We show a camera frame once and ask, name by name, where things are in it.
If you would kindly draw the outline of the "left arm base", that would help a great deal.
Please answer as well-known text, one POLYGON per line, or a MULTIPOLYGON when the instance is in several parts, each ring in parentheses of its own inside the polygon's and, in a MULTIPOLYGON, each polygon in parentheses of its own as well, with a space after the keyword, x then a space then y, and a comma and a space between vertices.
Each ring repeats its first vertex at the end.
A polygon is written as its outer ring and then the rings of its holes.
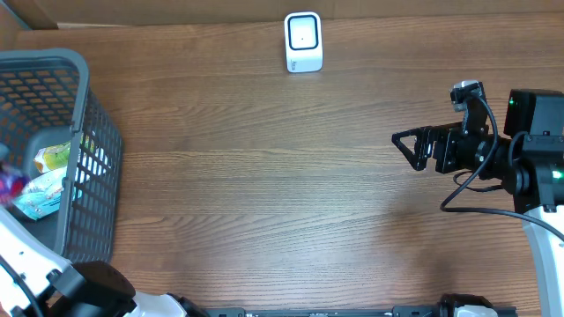
POLYGON ((125 317, 209 317, 209 314, 185 297, 174 294, 152 295, 139 292, 133 298, 136 307, 125 317))

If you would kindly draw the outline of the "teal wipes pack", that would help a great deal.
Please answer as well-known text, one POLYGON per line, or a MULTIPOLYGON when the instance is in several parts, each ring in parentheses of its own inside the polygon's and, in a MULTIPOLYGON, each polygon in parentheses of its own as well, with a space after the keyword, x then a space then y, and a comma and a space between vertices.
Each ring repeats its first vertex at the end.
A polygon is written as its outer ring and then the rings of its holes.
POLYGON ((59 211, 67 167, 44 173, 26 184, 12 204, 26 217, 39 220, 59 211))

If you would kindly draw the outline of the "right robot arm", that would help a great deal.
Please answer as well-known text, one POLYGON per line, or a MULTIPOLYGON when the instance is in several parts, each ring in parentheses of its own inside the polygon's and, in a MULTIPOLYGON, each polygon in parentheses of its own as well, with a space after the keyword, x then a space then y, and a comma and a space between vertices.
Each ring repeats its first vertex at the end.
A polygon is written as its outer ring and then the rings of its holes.
POLYGON ((465 175, 440 205, 451 213, 483 213, 522 221, 535 264, 541 313, 563 314, 563 94, 514 89, 499 129, 479 81, 463 81, 450 91, 460 122, 397 132, 392 143, 413 169, 435 159, 438 173, 465 175), (475 178, 498 179, 496 189, 513 197, 512 211, 452 207, 450 202, 475 178))

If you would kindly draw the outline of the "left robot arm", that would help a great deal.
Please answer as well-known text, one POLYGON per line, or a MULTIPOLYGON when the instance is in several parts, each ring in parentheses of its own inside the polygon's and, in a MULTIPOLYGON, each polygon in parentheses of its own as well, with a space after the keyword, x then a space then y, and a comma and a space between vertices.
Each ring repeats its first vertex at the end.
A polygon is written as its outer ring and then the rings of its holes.
POLYGON ((135 295, 109 263, 73 263, 1 209, 1 307, 11 316, 124 316, 135 295))

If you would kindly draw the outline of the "purple pad package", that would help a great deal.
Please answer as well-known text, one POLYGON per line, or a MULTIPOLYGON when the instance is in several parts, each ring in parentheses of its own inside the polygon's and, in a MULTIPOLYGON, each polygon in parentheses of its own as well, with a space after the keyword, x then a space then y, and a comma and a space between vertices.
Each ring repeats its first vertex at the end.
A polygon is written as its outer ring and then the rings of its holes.
POLYGON ((21 194, 29 181, 25 173, 6 162, 1 162, 1 204, 10 205, 13 199, 21 194))

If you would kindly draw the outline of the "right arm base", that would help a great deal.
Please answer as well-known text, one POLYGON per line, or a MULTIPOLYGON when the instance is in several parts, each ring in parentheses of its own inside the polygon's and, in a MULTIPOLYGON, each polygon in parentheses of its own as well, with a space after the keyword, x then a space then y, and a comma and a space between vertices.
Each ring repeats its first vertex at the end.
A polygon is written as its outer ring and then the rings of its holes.
POLYGON ((471 294, 444 294, 438 302, 441 317, 498 317, 484 297, 471 294))

